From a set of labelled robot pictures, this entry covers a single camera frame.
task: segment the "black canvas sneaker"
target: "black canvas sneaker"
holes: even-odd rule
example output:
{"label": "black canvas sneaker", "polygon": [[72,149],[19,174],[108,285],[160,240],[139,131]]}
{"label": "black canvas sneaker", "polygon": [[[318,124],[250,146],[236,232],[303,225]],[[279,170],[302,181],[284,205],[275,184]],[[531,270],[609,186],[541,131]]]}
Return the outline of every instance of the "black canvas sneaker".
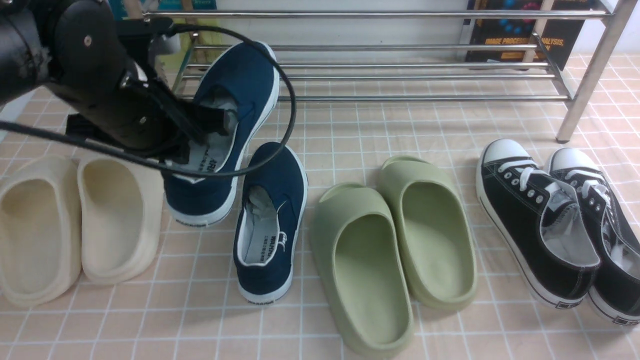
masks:
{"label": "black canvas sneaker", "polygon": [[540,170],[520,144],[500,139],[480,157],[476,191],[531,294],[558,309],[580,304],[600,258],[582,223],[575,190]]}
{"label": "black canvas sneaker", "polygon": [[640,323],[640,243],[604,174],[577,149],[560,149],[547,163],[556,179],[576,189],[582,219],[602,258],[589,297],[597,313],[620,325]]}

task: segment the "sneaker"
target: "sneaker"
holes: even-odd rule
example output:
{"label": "sneaker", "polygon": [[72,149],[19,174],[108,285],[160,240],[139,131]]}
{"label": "sneaker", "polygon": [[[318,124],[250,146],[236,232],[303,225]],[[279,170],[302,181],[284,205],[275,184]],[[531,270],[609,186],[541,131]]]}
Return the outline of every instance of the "sneaker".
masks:
{"label": "sneaker", "polygon": [[580,304],[600,258],[582,223],[575,190],[540,170],[520,144],[501,139],[480,157],[476,191],[531,294],[558,309]]}
{"label": "sneaker", "polygon": [[[260,146],[250,165],[279,146],[276,142]],[[305,169],[289,147],[244,178],[234,261],[240,294],[251,304],[272,304],[291,287],[307,187]]]}
{"label": "sneaker", "polygon": [[[274,59],[269,46],[258,43]],[[210,134],[209,146],[191,143],[187,170],[238,170],[247,145],[278,101],[280,76],[264,55],[240,43],[226,50],[204,74],[193,102],[225,110],[230,136]],[[181,224],[203,227],[224,219],[234,203],[238,178],[193,179],[163,174],[166,201]]]}
{"label": "sneaker", "polygon": [[620,325],[640,323],[640,243],[604,174],[577,149],[560,149],[547,163],[554,178],[576,189],[582,219],[602,258],[589,290],[597,313]]}

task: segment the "navy blue slip-on shoe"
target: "navy blue slip-on shoe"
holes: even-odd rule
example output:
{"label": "navy blue slip-on shoe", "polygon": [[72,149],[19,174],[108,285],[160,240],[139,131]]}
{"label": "navy blue slip-on shoe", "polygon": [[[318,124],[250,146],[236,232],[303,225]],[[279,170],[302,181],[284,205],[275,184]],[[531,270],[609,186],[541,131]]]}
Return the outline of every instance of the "navy blue slip-on shoe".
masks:
{"label": "navy blue slip-on shoe", "polygon": [[[251,165],[280,146],[260,146]],[[291,287],[293,255],[307,204],[307,174],[288,146],[244,179],[234,262],[240,294],[249,303],[272,304]]]}
{"label": "navy blue slip-on shoe", "polygon": [[[271,48],[258,42],[274,59]],[[238,170],[243,154],[276,105],[280,75],[258,50],[240,43],[227,49],[204,74],[193,101],[225,110],[230,136],[211,134],[208,146],[190,144],[188,170]],[[238,178],[192,179],[163,174],[166,201],[181,224],[203,227],[223,220],[231,210]]]}

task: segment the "slide sandal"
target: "slide sandal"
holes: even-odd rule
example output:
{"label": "slide sandal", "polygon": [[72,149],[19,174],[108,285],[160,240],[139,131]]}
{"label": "slide sandal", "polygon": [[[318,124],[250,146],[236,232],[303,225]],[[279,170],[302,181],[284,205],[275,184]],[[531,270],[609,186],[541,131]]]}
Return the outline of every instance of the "slide sandal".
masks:
{"label": "slide sandal", "polygon": [[76,165],[34,160],[0,187],[0,288],[31,307],[67,291],[80,275],[80,198]]}
{"label": "slide sandal", "polygon": [[394,214],[409,290],[429,307],[459,310],[476,293],[476,255],[462,201],[446,173],[394,156],[378,191]]}
{"label": "slide sandal", "polygon": [[316,207],[310,241],[345,344],[364,356],[402,351],[413,338],[413,315],[382,196],[359,184],[329,189]]}
{"label": "slide sandal", "polygon": [[116,284],[153,262],[160,239],[160,173],[93,155],[80,161],[82,264],[89,280]]}

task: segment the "black cable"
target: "black cable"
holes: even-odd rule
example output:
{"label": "black cable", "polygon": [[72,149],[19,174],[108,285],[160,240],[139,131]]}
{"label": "black cable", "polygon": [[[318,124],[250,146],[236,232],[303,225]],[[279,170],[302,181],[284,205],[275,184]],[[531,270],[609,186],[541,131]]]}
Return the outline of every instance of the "black cable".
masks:
{"label": "black cable", "polygon": [[229,30],[229,29],[225,29],[225,28],[219,28],[217,26],[206,26],[206,25],[188,25],[188,24],[175,24],[170,30],[169,32],[167,32],[166,34],[159,34],[159,35],[168,35],[168,36],[172,36],[172,35],[176,35],[179,33],[188,33],[188,32],[192,32],[192,31],[212,31],[215,33],[223,33],[226,35],[229,35],[231,37],[234,37],[238,40],[241,40],[242,42],[250,45],[252,48],[258,50],[258,52],[260,52],[260,54],[262,54],[265,58],[267,58],[267,60],[270,62],[270,64],[273,65],[273,67],[278,71],[278,73],[280,74],[280,77],[282,78],[282,81],[285,83],[288,91],[289,91],[289,95],[291,97],[291,117],[289,119],[289,125],[287,126],[287,130],[284,133],[284,136],[282,137],[282,140],[280,141],[280,146],[279,148],[270,156],[268,156],[266,159],[260,161],[259,163],[252,165],[250,167],[246,167],[244,169],[241,170],[236,170],[236,171],[231,171],[231,172],[224,172],[224,173],[219,173],[219,172],[199,172],[199,171],[193,171],[193,170],[183,170],[183,169],[179,169],[179,168],[173,168],[173,167],[169,167],[165,164],[159,163],[159,162],[154,162],[154,161],[150,161],[148,159],[145,158],[141,158],[139,156],[136,155],[132,155],[132,154],[128,154],[122,150],[113,148],[113,147],[108,147],[105,145],[101,145],[100,143],[94,143],[94,142],[87,142],[84,140],[80,140],[78,138],[73,138],[71,136],[67,136],[67,135],[61,135],[59,133],[54,133],[52,131],[46,131],[46,130],[42,130],[42,129],[37,129],[35,127],[31,127],[31,126],[25,126],[22,124],[16,124],[13,122],[7,122],[7,121],[0,121],[0,130],[6,130],[6,131],[11,131],[13,133],[18,133],[18,134],[23,134],[23,135],[28,135],[28,136],[35,136],[38,138],[43,138],[46,140],[50,140],[50,141],[55,141],[55,142],[59,142],[59,143],[65,143],[67,145],[71,145],[71,146],[76,146],[76,147],[80,147],[83,149],[87,149],[87,150],[91,150],[91,151],[95,151],[95,152],[99,152],[108,156],[112,156],[114,158],[118,158],[120,160],[124,160],[124,161],[128,161],[134,164],[138,164],[144,167],[148,167],[148,168],[153,168],[155,170],[160,170],[163,172],[169,172],[169,173],[173,173],[173,174],[180,174],[180,175],[184,175],[184,176],[189,176],[189,177],[197,177],[197,178],[203,178],[203,177],[207,177],[207,178],[211,178],[211,177],[215,177],[215,178],[224,178],[224,177],[236,177],[236,176],[242,176],[242,175],[246,175],[250,172],[256,171],[258,168],[262,167],[263,165],[265,165],[266,163],[268,163],[269,161],[271,161],[273,158],[275,158],[276,156],[278,156],[278,154],[280,154],[282,152],[282,150],[285,148],[285,145],[287,145],[287,142],[289,141],[289,138],[291,137],[291,133],[293,133],[293,127],[296,123],[296,94],[295,91],[293,90],[293,85],[291,84],[291,82],[289,81],[289,78],[287,77],[287,74],[285,74],[285,72],[282,70],[282,68],[280,67],[280,65],[278,64],[277,61],[275,61],[271,55],[263,50],[263,48],[261,48],[259,45],[257,45],[253,40],[249,39],[248,37],[241,35],[239,33],[236,33],[235,31]]}

